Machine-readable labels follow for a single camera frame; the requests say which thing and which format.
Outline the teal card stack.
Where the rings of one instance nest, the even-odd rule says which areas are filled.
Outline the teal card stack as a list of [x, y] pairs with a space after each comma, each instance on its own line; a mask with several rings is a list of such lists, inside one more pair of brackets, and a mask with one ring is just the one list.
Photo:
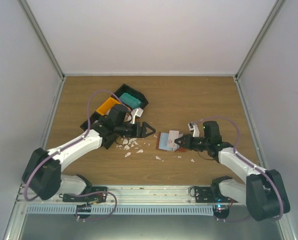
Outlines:
[[142, 102], [137, 99], [136, 97], [130, 95], [127, 92], [124, 92], [119, 99], [127, 106], [129, 106], [131, 109], [139, 108], [142, 104]]

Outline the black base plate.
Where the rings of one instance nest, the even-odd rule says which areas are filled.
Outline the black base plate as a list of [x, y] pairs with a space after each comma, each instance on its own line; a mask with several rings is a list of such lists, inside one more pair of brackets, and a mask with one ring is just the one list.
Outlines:
[[195, 198], [196, 203], [237, 203], [237, 201], [231, 200], [225, 196], [215, 196], [209, 186], [191, 186], [189, 188], [189, 195]]
[[66, 203], [87, 203], [99, 204], [106, 201], [106, 186], [91, 186], [87, 187], [80, 195], [72, 195], [68, 193], [59, 194], [59, 198]]

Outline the brown leather card holder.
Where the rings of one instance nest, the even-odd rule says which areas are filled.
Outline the brown leather card holder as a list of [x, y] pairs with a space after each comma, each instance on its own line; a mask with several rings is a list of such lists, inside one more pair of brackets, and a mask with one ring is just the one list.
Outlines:
[[159, 132], [157, 136], [156, 149], [168, 152], [186, 152], [186, 149], [175, 144], [175, 137], [176, 134], [173, 130], [170, 132]]

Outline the black bin teal cards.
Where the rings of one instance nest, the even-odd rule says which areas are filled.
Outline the black bin teal cards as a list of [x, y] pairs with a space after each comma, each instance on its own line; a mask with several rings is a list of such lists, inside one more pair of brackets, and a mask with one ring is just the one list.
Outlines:
[[135, 90], [127, 84], [122, 84], [114, 94], [116, 97], [130, 109], [144, 109], [148, 105], [148, 100], [140, 91]]

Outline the aluminium front rail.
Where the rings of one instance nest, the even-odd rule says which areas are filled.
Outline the aluminium front rail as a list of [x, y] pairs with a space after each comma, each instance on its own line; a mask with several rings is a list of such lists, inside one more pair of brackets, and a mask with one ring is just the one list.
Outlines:
[[229, 205], [230, 199], [217, 201], [210, 197], [194, 197], [190, 185], [106, 185], [117, 198], [118, 205]]

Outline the orange bin white cards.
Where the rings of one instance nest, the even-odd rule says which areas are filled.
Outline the orange bin white cards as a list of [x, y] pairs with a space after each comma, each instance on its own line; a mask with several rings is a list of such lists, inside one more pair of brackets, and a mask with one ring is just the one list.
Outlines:
[[117, 101], [117, 100], [116, 100], [115, 98], [113, 98], [113, 97], [109, 97], [108, 99], [106, 99], [106, 101], [105, 101], [103, 104], [101, 104], [101, 105], [97, 108], [96, 112], [97, 112], [98, 114], [100, 114], [101, 116], [103, 116], [103, 115], [107, 115], [108, 112], [109, 112], [109, 110], [110, 110], [114, 105], [116, 105], [116, 104], [120, 104], [120, 102]]

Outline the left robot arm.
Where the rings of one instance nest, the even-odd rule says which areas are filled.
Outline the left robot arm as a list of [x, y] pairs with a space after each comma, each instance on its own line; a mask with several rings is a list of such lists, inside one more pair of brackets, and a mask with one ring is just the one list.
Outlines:
[[[88, 201], [92, 195], [91, 183], [81, 175], [64, 175], [63, 171], [91, 151], [109, 149], [118, 137], [138, 139], [155, 134], [156, 130], [150, 124], [136, 121], [142, 113], [139, 107], [129, 111], [126, 106], [115, 104], [108, 115], [94, 123], [88, 120], [85, 132], [71, 141], [49, 150], [34, 150], [22, 176], [24, 199], [48, 200], [55, 195], [69, 194], [81, 202]], [[30, 198], [29, 190], [36, 196]]]

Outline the white red credit card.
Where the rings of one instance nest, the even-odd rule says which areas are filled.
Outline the white red credit card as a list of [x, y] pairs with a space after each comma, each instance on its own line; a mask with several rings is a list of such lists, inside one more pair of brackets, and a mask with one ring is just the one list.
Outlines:
[[178, 130], [170, 130], [167, 137], [167, 146], [172, 149], [177, 149], [179, 145], [175, 142], [179, 138]]

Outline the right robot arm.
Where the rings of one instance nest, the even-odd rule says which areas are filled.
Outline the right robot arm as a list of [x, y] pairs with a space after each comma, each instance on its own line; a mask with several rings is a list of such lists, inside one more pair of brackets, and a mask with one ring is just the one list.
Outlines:
[[219, 220], [229, 216], [228, 204], [240, 203], [246, 206], [249, 216], [256, 221], [269, 218], [281, 219], [290, 212], [290, 203], [281, 174], [267, 170], [242, 156], [236, 147], [222, 140], [216, 121], [203, 123], [204, 136], [200, 137], [196, 123], [188, 125], [190, 134], [175, 139], [181, 148], [203, 152], [211, 160], [226, 166], [243, 182], [239, 183], [230, 176], [221, 176], [211, 182], [210, 187], [194, 186], [195, 201], [214, 202], [213, 215]]

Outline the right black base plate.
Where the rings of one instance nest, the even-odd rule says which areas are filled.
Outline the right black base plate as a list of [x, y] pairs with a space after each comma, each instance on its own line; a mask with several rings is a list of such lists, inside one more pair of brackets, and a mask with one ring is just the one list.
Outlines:
[[189, 195], [195, 198], [196, 203], [237, 203], [237, 201], [231, 200], [225, 196], [215, 196], [209, 186], [191, 186], [189, 188]]

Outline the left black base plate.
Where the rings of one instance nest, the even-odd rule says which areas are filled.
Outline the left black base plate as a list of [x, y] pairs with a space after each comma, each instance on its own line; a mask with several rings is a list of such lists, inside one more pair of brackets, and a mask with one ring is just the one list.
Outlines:
[[80, 195], [72, 195], [68, 193], [59, 194], [59, 198], [66, 203], [87, 203], [99, 204], [106, 201], [106, 186], [91, 186], [87, 187]]

